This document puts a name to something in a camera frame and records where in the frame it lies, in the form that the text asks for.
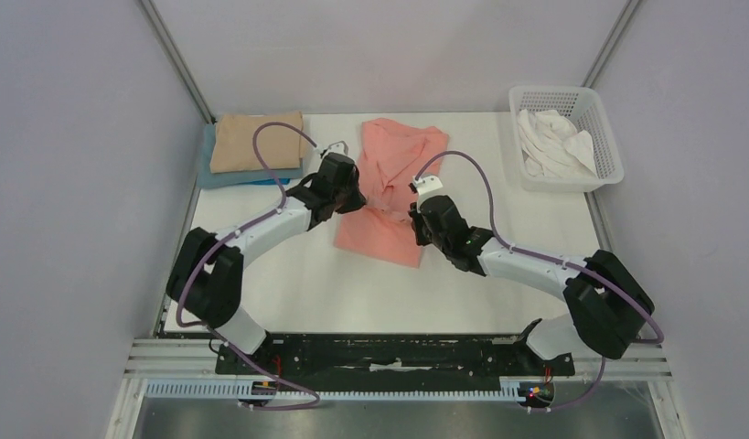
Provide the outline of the pink t shirt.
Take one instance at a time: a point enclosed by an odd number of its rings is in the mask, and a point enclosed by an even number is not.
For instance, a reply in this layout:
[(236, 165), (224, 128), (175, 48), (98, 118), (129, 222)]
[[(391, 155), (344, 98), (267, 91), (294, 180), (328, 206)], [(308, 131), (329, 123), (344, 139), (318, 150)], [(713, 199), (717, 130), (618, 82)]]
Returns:
[(447, 150), (450, 137), (436, 127), (415, 128), (379, 118), (361, 125), (357, 159), (364, 208), (341, 217), (334, 245), (384, 262), (417, 268), (422, 248), (409, 216), (412, 179)]

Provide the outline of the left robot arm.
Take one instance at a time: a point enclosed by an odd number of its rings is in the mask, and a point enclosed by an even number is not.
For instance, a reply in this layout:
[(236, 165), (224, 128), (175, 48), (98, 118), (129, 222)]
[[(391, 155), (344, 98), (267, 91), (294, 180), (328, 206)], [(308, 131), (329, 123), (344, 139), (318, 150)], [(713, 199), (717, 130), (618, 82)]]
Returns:
[(294, 236), (363, 208), (355, 162), (340, 153), (326, 154), (318, 170), (291, 187), (278, 204), (259, 216), (218, 233), (195, 228), (187, 233), (166, 283), (166, 295), (177, 303), (177, 322), (184, 312), (236, 348), (238, 361), (251, 373), (273, 362), (264, 343), (268, 332), (242, 307), (244, 270), (260, 256)]

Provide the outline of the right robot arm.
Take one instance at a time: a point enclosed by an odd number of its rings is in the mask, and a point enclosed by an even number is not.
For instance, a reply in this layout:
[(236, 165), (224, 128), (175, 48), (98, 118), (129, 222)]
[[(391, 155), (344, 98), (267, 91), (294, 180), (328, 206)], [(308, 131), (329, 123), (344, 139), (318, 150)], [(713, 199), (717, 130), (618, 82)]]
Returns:
[(519, 335), (517, 366), (537, 373), (564, 354), (620, 359), (638, 341), (653, 303), (611, 252), (570, 259), (509, 249), (490, 229), (470, 226), (446, 195), (409, 207), (418, 245), (433, 245), (458, 270), (524, 284), (561, 299), (567, 313), (537, 319)]

